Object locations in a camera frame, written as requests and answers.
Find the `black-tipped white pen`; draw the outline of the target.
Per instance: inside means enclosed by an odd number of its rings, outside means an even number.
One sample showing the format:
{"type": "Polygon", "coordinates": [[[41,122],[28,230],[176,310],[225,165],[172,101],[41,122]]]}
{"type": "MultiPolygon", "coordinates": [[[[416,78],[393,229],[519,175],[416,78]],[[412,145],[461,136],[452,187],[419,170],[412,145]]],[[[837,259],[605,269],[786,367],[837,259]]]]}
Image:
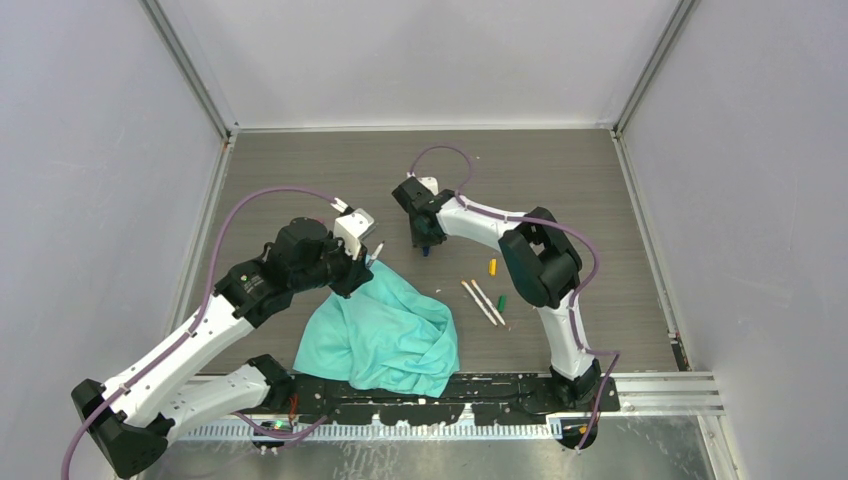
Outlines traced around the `black-tipped white pen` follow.
{"type": "Polygon", "coordinates": [[[371,266],[372,266],[372,265],[376,262],[376,260],[378,259],[378,257],[379,257],[379,255],[380,255],[381,251],[383,250],[384,246],[385,246],[385,242],[384,242],[384,241],[380,242],[380,243],[376,246],[376,248],[374,249],[374,251],[373,251],[373,252],[370,254],[370,256],[368,257],[368,260],[367,260],[367,262],[366,262],[366,267],[367,267],[367,268],[371,268],[371,266]]]}

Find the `orange-tipped white pen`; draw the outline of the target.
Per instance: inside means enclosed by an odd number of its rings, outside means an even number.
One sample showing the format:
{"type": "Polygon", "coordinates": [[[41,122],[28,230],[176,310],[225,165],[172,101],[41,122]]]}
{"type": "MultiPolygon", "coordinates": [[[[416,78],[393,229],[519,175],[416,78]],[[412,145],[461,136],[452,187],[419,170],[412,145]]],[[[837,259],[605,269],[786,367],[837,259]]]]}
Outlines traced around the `orange-tipped white pen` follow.
{"type": "Polygon", "coordinates": [[[498,326],[498,322],[497,322],[497,320],[496,320],[496,319],[495,319],[495,317],[492,315],[492,313],[489,311],[489,309],[485,306],[484,302],[483,302],[483,301],[482,301],[482,299],[478,296],[478,294],[474,291],[474,289],[472,288],[472,286],[471,286],[471,285],[470,285],[467,281],[465,281],[465,280],[462,280],[462,281],[461,281],[461,285],[462,285],[462,286],[463,286],[463,288],[464,288],[464,289],[468,292],[468,294],[470,295],[470,297],[473,299],[473,301],[475,302],[475,304],[477,305],[477,307],[478,307],[478,308],[479,308],[479,309],[483,312],[484,316],[488,319],[488,321],[489,321],[489,322],[490,322],[493,326],[497,327],[497,326],[498,326]]]}

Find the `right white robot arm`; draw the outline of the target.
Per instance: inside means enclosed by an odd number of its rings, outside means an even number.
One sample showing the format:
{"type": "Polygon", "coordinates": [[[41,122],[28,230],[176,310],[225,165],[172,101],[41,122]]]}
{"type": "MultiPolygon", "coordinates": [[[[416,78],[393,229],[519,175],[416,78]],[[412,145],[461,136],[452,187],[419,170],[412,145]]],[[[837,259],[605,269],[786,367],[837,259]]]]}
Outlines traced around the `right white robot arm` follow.
{"type": "Polygon", "coordinates": [[[582,409],[602,380],[589,352],[577,290],[582,259],[549,210],[511,212],[474,202],[451,190],[435,191],[408,176],[392,191],[407,214],[412,244],[434,247],[461,237],[498,250],[519,296],[539,312],[551,353],[558,403],[582,409]]]}

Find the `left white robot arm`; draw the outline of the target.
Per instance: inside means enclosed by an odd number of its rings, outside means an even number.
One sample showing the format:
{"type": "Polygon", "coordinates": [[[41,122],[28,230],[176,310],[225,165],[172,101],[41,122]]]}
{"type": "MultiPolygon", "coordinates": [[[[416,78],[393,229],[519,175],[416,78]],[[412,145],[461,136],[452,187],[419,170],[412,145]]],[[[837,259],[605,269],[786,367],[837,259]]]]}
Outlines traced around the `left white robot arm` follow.
{"type": "Polygon", "coordinates": [[[290,307],[295,295],[323,287],[349,297],[372,280],[365,238],[373,218],[348,210],[331,228],[300,217],[262,253],[231,267],[183,325],[131,367],[71,392],[86,432],[121,479],[153,465],[180,436],[230,413],[277,413],[292,402],[294,381],[270,355],[200,386],[186,383],[219,353],[290,307]]]}

